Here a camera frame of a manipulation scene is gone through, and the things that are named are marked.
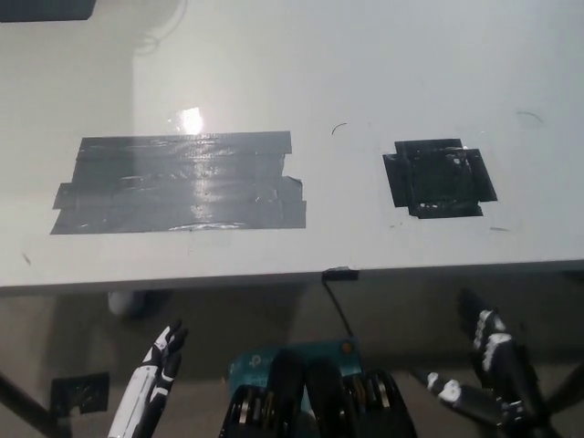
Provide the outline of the robot left hand white and black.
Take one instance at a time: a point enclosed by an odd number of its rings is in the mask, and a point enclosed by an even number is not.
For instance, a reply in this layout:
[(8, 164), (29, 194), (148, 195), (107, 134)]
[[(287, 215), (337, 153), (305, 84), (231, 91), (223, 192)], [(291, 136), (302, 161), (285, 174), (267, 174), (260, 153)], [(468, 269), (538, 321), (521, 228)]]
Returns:
[(178, 319), (166, 326), (134, 370), (108, 437), (150, 438), (162, 417), (182, 363), (188, 328)]

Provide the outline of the robot right hand white and black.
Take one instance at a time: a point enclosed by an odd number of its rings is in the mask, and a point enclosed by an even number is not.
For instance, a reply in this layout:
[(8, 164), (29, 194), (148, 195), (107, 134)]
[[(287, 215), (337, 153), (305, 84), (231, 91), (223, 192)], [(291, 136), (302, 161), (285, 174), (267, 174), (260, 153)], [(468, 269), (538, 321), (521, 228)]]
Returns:
[(481, 386), (436, 371), (413, 370), (412, 376), (442, 406), (506, 437), (558, 437), (527, 350), (515, 341), (498, 309), (465, 288), (457, 295), (457, 314), (472, 343), (469, 359)]

